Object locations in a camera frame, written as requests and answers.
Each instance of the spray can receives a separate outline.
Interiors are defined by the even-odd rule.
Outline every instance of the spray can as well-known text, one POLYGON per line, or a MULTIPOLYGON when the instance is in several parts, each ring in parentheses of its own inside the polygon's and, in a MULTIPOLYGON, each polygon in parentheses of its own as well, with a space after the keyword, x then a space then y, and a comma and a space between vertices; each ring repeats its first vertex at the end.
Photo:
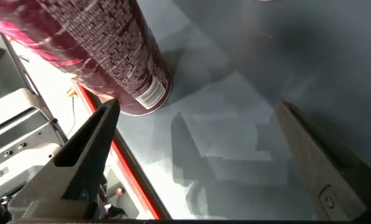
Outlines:
POLYGON ((142 116, 166 101, 172 77, 136 0, 0 0, 0 31, 97 96, 142 116))

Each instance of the cable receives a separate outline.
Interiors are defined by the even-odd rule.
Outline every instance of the cable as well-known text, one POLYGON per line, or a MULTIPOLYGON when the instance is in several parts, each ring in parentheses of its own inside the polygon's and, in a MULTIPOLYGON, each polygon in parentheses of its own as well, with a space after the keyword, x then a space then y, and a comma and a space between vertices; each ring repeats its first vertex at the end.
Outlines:
POLYGON ((72 125, 72 128, 69 130, 68 134, 66 134, 67 136, 71 133, 71 131, 73 130, 73 128, 74 128, 75 125, 76 125, 76 116, 75 116, 75 97, 74 97, 74 96, 72 97, 72 115, 73 115, 73 125, 72 125))

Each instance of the barcode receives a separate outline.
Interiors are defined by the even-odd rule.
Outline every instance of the barcode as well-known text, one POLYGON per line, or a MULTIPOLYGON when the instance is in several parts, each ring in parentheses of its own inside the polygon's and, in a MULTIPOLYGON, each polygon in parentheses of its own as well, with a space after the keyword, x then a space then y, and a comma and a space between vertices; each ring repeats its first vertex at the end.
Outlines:
POLYGON ((143 94, 138 96, 136 100, 141 103, 147 110, 154 107, 159 100, 165 94, 165 88, 158 81, 157 78, 153 77, 153 82, 151 86, 143 94))

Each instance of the gray tabletop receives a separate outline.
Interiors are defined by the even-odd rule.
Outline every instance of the gray tabletop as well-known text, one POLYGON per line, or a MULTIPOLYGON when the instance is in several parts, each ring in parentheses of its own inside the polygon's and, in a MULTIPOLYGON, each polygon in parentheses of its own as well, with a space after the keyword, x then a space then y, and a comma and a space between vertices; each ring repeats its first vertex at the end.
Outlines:
POLYGON ((371 0, 139 5, 174 88, 118 127, 173 218, 314 218, 280 99, 371 166, 371 0))

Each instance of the red edge strip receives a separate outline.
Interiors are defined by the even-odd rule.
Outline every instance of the red edge strip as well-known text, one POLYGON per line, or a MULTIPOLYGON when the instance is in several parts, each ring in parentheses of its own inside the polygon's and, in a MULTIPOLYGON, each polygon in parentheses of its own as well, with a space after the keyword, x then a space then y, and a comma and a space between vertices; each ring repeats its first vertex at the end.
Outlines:
MULTIPOLYGON (((97 110, 96 105, 94 104, 92 98, 90 97, 88 91, 82 87, 81 85, 78 85, 78 89, 80 90, 80 94, 83 95, 86 103, 89 105, 90 109, 94 113, 97 110)), ((139 201, 141 202, 141 205, 144 207, 145 210, 151 213, 153 218, 155 219, 162 219, 162 216, 157 211, 157 208, 155 208, 154 204, 151 202, 143 188, 141 188, 141 185, 139 183, 139 180, 137 180, 133 174, 133 171, 130 169, 130 166, 126 159, 123 157, 121 153, 121 149, 119 148, 118 143, 116 143, 115 139, 112 140, 111 147, 113 148, 116 156, 118 157, 117 164, 120 170, 122 171, 124 177, 129 182, 130 187, 137 195, 139 201)))

